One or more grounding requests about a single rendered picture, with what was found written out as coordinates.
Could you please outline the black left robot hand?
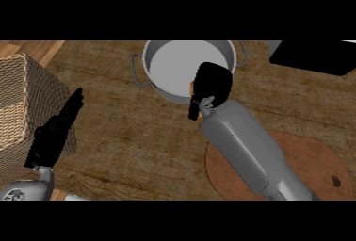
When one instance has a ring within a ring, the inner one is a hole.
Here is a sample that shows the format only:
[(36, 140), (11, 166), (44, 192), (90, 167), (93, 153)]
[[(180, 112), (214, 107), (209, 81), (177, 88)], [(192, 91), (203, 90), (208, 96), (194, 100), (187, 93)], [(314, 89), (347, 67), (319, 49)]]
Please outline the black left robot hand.
[(82, 108), (82, 89), (76, 88), (63, 108), (45, 123), (35, 128), (35, 139), (28, 152), (25, 168), (51, 167), (60, 156), (70, 126)]

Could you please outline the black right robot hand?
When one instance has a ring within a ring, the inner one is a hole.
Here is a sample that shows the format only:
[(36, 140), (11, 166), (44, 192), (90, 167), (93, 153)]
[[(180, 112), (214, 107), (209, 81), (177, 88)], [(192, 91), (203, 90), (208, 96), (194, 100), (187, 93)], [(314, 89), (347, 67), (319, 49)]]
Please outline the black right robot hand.
[(196, 71), (192, 82), (192, 97), (189, 104), (187, 118), (194, 121), (199, 116), (199, 104), (203, 98), (214, 97), (212, 108), (218, 107), (226, 101), (231, 87), (231, 72), (215, 63), (203, 62)]

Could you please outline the grey metal pot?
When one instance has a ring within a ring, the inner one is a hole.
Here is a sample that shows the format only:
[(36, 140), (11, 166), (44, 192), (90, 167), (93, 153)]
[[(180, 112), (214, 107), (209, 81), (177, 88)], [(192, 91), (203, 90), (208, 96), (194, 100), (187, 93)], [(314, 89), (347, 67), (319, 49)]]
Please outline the grey metal pot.
[(175, 104), (190, 103), (190, 82), (203, 62), (211, 62), (234, 73), (248, 63), (248, 50), (237, 41), (243, 60), (237, 62), (230, 40), (147, 40), (140, 54), (129, 55), (132, 83), (153, 86), (158, 94)]

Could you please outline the round brown wooden cutting board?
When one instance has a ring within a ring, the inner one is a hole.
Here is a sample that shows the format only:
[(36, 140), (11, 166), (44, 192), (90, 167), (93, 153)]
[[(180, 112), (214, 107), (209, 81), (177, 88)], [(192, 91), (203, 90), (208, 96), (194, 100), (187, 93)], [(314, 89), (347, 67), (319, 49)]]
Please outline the round brown wooden cutting board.
[[(323, 201), (351, 201), (353, 187), (344, 163), (332, 150), (313, 138), (270, 130), (286, 162), (310, 190)], [(217, 148), (206, 144), (205, 171), (208, 181), (228, 201), (262, 201), (242, 181)]]

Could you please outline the woven wicker basket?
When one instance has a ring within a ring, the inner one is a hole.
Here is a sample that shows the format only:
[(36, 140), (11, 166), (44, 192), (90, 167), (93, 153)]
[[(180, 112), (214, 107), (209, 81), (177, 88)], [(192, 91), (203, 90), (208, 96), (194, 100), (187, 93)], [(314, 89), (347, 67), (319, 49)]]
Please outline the woven wicker basket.
[(0, 58), (0, 186), (32, 172), (23, 164), (35, 128), (67, 98), (67, 87), (26, 54)]

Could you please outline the black flat appliance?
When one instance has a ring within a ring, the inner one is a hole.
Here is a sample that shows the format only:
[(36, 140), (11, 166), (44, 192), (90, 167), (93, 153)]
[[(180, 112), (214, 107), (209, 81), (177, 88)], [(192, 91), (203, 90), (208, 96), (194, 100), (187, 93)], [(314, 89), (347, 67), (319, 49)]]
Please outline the black flat appliance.
[(345, 40), (270, 40), (270, 63), (336, 76), (356, 69), (356, 42)]

